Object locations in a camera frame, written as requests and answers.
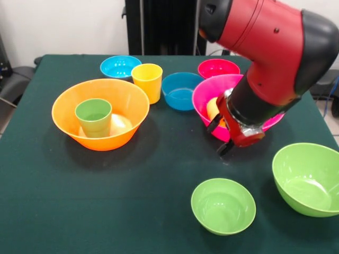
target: white wall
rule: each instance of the white wall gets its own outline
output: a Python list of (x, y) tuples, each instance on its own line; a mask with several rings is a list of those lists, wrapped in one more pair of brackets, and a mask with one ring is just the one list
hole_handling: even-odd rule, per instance
[[(339, 26), (339, 0), (282, 1)], [(0, 0), (0, 34), (14, 67), (32, 66), (46, 53), (128, 54), (123, 6), (124, 0)], [(220, 48), (208, 43), (207, 54)]]

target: table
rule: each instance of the table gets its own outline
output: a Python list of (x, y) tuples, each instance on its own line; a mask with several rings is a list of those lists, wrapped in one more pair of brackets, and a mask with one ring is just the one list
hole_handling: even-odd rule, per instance
[[(259, 143), (223, 159), (195, 111), (162, 99), (124, 147), (95, 152), (61, 133), (51, 119), (68, 87), (100, 78), (107, 56), (47, 55), (0, 140), (0, 253), (339, 253), (339, 217), (293, 211), (272, 176), (274, 154), (295, 142), (338, 149), (307, 93)], [(208, 57), (144, 56), (164, 69), (197, 72)], [(249, 61), (225, 57), (242, 73)], [(190, 207), (194, 188), (223, 177), (254, 196), (257, 215), (244, 232), (207, 232)]]

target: plastic bowl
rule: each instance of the plastic bowl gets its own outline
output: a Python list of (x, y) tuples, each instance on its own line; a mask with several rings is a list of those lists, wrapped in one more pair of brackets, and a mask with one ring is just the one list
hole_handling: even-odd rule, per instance
[(225, 59), (209, 59), (199, 64), (198, 72), (201, 77), (210, 78), (223, 74), (240, 74), (240, 68)]
[(222, 178), (202, 182), (191, 198), (194, 216), (213, 234), (231, 235), (247, 229), (256, 206), (252, 195), (241, 184)]
[[(209, 79), (201, 82), (193, 92), (193, 106), (194, 109), (199, 114), (201, 120), (208, 126), (210, 124), (210, 120), (207, 115), (207, 103), (214, 97), (218, 97), (220, 93), (223, 93), (225, 90), (230, 88), (234, 88), (238, 82), (241, 80), (243, 75), (220, 75), (216, 77), (211, 77)], [(270, 127), (277, 124), (282, 118), (284, 114), (276, 115), (275, 117), (267, 120), (264, 123), (263, 130), (267, 131)], [(212, 134), (217, 138), (224, 142), (229, 141), (229, 131), (226, 127), (218, 126)]]
[(141, 65), (138, 58), (132, 56), (114, 56), (107, 58), (100, 65), (101, 73), (107, 78), (132, 81), (132, 70)]
[(202, 77), (190, 72), (178, 72), (167, 76), (162, 84), (166, 103), (176, 110), (194, 109), (192, 103), (193, 90), (202, 81)]
[[(105, 99), (112, 105), (112, 121), (126, 119), (130, 128), (113, 130), (104, 138), (87, 138), (81, 135), (76, 106), (90, 98)], [(145, 92), (136, 85), (118, 79), (95, 79), (77, 84), (64, 91), (54, 102), (52, 118), (55, 125), (84, 147), (96, 151), (113, 150), (126, 144), (137, 131), (149, 111)]]
[(339, 152), (295, 143), (276, 153), (272, 168), (279, 193), (295, 211), (312, 217), (339, 214)]

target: floor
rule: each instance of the floor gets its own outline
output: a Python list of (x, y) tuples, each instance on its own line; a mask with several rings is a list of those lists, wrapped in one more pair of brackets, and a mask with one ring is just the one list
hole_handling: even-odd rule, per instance
[[(322, 115), (324, 115), (324, 110), (325, 110), (325, 101), (318, 101), (316, 103), (316, 105), (319, 108), (319, 111), (321, 112)], [(334, 136), (334, 139), (337, 141), (338, 146), (339, 146), (339, 119), (338, 118), (334, 118), (332, 116), (331, 113), (331, 102), (328, 102), (328, 106), (327, 106), (328, 110), (327, 110), (327, 114), (324, 118), (329, 130), (331, 131), (332, 135)], [(4, 121), (0, 122), (0, 138), (2, 136), (2, 133), (5, 132), (5, 129), (9, 123), (9, 121), (11, 120), (13, 114), (14, 114), (15, 110), (12, 109), (12, 111), (10, 112), (10, 114), (8, 115), (7, 119), (5, 119)]]

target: cup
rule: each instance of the cup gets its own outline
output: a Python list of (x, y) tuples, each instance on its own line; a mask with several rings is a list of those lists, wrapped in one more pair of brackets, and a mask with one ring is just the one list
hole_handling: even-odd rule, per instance
[(99, 98), (88, 99), (75, 108), (75, 115), (88, 138), (110, 135), (112, 105)]
[(133, 82), (147, 94), (150, 104), (160, 100), (163, 70), (159, 65), (145, 63), (132, 70)]

